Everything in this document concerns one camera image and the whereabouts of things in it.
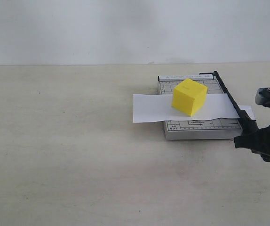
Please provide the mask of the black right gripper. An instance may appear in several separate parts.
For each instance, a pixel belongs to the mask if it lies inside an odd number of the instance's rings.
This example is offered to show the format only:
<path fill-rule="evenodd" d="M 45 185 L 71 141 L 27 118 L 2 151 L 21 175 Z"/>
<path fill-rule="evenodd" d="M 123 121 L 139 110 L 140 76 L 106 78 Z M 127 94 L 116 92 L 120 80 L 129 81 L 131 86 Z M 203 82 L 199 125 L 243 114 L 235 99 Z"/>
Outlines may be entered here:
<path fill-rule="evenodd" d="M 270 100 L 265 102 L 270 107 Z M 270 125 L 267 129 L 260 129 L 256 132 L 243 134 L 234 138 L 236 149 L 248 149 L 254 154 L 260 155 L 263 161 L 270 162 Z"/>

